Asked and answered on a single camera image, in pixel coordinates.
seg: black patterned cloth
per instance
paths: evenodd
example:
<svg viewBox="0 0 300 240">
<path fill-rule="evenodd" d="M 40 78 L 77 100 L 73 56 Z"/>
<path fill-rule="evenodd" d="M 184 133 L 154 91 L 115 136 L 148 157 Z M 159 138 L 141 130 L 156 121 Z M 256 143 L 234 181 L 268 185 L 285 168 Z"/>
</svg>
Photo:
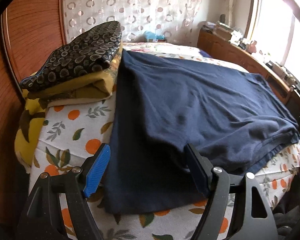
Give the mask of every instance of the black patterned cloth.
<svg viewBox="0 0 300 240">
<path fill-rule="evenodd" d="M 39 92 L 62 82 L 109 68 L 121 42 L 117 21 L 97 25 L 54 50 L 41 69 L 20 82 L 21 89 Z"/>
</svg>

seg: bedspread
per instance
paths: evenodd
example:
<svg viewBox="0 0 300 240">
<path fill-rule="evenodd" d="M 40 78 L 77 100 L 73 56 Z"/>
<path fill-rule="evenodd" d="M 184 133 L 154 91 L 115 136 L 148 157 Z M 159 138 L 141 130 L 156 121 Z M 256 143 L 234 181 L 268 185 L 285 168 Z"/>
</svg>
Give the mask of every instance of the bedspread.
<svg viewBox="0 0 300 240">
<path fill-rule="evenodd" d="M 180 46 L 172 48 L 172 45 L 167 44 L 159 45 L 160 48 L 157 49 L 160 49 L 161 52 L 150 49 L 157 46 L 157 44 L 146 43 L 140 45 L 134 43 L 133 46 L 125 46 L 125 49 L 136 49 L 138 46 L 141 49 L 145 47 L 152 54 L 158 56 L 185 56 L 185 58 L 188 57 L 189 59 L 194 57 L 198 61 L 209 60 L 213 64 L 224 64 L 227 67 L 244 70 L 236 64 L 203 58 L 193 48 L 190 48 L 187 52 L 191 54 L 183 54 L 183 56 L 180 56 L 180 54 L 164 53 L 164 46 L 170 52 L 172 50 L 180 51 Z M 112 122 L 114 120 L 115 97 L 116 91 L 114 88 L 113 96 L 107 100 L 80 105 L 55 106 L 48 110 L 35 150 L 29 190 L 32 189 L 35 181 L 42 172 L 46 171 L 50 175 L 58 175 L 65 173 L 74 166 L 81 166 L 87 157 L 96 152 L 102 142 L 109 142 Z M 52 134 L 56 134 L 55 138 L 50 137 L 48 139 Z M 266 166 L 256 173 L 256 179 L 260 183 L 271 207 L 275 207 L 284 193 L 289 190 L 292 178 L 298 172 L 299 164 L 300 142 L 276 154 Z M 105 239 L 109 240 L 118 238 L 188 240 L 191 238 L 206 205 L 206 201 L 202 201 L 155 213 L 112 215 L 105 212 L 102 197 L 103 188 L 99 187 L 97 192 L 88 199 L 88 205 L 99 229 L 103 232 Z M 68 236 L 76 239 L 65 195 L 61 194 L 60 200 Z M 226 237 L 233 204 L 234 195 L 230 194 L 218 239 Z"/>
</svg>

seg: stack of folded clothes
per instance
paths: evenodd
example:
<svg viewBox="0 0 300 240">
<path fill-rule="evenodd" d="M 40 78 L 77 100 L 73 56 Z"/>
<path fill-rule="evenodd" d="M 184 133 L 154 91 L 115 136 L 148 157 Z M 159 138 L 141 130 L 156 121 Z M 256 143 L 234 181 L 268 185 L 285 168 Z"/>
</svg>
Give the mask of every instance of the stack of folded clothes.
<svg viewBox="0 0 300 240">
<path fill-rule="evenodd" d="M 15 152 L 27 172 L 45 111 L 50 106 L 98 102 L 112 95 L 121 60 L 121 26 L 97 25 L 53 51 L 41 69 L 20 82 L 26 99 L 15 139 Z"/>
</svg>

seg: wooden headboard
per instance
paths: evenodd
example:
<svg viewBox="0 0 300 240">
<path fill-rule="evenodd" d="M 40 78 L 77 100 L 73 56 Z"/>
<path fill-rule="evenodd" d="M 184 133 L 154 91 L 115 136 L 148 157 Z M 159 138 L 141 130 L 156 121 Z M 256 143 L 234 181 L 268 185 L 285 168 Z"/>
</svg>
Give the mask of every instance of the wooden headboard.
<svg viewBox="0 0 300 240">
<path fill-rule="evenodd" d="M 62 0 L 13 0 L 2 14 L 6 56 L 16 81 L 38 71 L 65 44 Z"/>
<path fill-rule="evenodd" d="M 0 2 L 0 7 L 3 4 L 7 0 Z M 24 107 L 18 82 L 39 70 L 49 54 L 64 43 L 62 0 L 13 0 L 1 16 L 0 223 L 8 226 L 16 222 L 18 194 L 14 189 L 14 138 Z"/>
</svg>

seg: wooden dresser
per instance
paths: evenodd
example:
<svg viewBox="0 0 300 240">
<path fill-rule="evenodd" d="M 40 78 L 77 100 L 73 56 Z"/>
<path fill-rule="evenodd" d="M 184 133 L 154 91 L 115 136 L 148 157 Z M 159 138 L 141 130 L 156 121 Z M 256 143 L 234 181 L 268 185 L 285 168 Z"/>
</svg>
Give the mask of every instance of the wooden dresser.
<svg viewBox="0 0 300 240">
<path fill-rule="evenodd" d="M 203 30 L 200 30 L 197 47 L 213 58 L 235 63 L 244 67 L 250 73 L 261 74 L 268 81 L 280 101 L 284 104 L 288 102 L 291 95 L 290 87 L 269 67 L 259 63 L 248 52 Z"/>
</svg>

